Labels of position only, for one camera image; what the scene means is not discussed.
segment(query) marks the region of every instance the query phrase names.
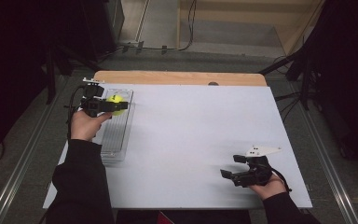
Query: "person's arm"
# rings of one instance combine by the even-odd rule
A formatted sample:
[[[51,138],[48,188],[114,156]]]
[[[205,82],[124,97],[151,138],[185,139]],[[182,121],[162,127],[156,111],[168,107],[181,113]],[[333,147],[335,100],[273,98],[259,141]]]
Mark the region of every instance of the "person's arm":
[[[266,186],[249,186],[256,192],[264,204],[268,224],[320,223],[313,215],[301,213],[296,204],[286,192],[283,182],[276,175],[272,175]]]
[[[101,146],[90,142],[108,118],[105,114],[90,118],[82,111],[74,114],[65,162],[53,175],[57,195],[47,223],[114,223]]]

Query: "yellow object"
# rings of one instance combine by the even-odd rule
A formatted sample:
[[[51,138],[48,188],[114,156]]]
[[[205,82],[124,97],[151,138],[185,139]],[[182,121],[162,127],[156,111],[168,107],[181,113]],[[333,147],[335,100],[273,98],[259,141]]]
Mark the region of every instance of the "yellow object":
[[[123,101],[124,101],[124,99],[120,95],[112,95],[112,96],[109,96],[106,99],[106,102],[113,102],[113,103],[120,103],[120,102],[123,102]],[[115,111],[115,112],[112,113],[112,115],[113,116],[118,116],[118,115],[122,114],[124,112],[124,110],[125,109]]]

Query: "hand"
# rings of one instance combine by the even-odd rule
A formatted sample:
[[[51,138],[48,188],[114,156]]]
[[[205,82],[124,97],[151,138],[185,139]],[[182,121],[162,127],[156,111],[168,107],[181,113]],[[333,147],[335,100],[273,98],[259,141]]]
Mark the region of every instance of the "hand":
[[[102,123],[111,117],[112,113],[103,113],[97,118],[92,118],[82,110],[75,112],[72,116],[71,139],[91,141]]]
[[[272,174],[266,186],[252,185],[248,187],[257,193],[263,201],[276,194],[286,192],[283,181],[275,174]]]

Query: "black sleeve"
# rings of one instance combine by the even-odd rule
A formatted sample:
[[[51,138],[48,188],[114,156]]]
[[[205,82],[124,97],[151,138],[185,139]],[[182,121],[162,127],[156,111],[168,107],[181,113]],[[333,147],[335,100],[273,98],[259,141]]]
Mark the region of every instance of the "black sleeve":
[[[263,201],[268,224],[319,224],[312,214],[301,213],[288,193],[280,193]]]
[[[47,223],[114,223],[101,146],[82,140],[68,145],[65,162],[53,175],[58,192]]]

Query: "gray carpet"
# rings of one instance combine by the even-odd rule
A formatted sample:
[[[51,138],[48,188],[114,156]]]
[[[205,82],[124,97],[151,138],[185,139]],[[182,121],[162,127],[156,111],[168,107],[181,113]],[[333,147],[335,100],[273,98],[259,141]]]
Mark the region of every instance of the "gray carpet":
[[[161,55],[159,51],[143,50],[140,54],[136,54],[134,50],[129,50],[126,53],[116,53],[100,63],[100,66],[105,70],[255,73],[272,64],[273,60],[265,57],[184,51],[169,51]],[[67,111],[64,106],[68,104],[70,94],[77,85],[81,84],[83,77],[93,77],[93,72],[84,66],[78,66],[73,76],[68,78],[62,94],[58,96],[48,122],[35,145],[35,154],[30,158],[27,172],[7,210],[3,223],[36,223],[43,216],[45,211],[42,209],[42,204],[48,192],[46,186],[50,182],[65,143]],[[267,82],[274,95],[291,92],[289,83],[278,72],[269,74]],[[46,99],[47,92],[43,91],[24,112],[5,139],[7,152],[0,161],[0,194],[46,107],[44,104]],[[283,108],[291,101],[292,99],[280,101],[278,107]],[[329,132],[323,115],[312,104],[310,105],[310,113],[321,132],[325,145],[329,148],[329,155],[358,213],[358,161],[347,161],[340,157],[337,143]],[[314,144],[301,114],[300,105],[294,107],[284,125],[295,151],[300,171],[306,184],[310,184],[312,188],[310,197],[314,207],[310,211],[322,223],[345,223],[324,170],[315,154]],[[250,214],[254,223],[266,223],[263,210],[254,210]]]

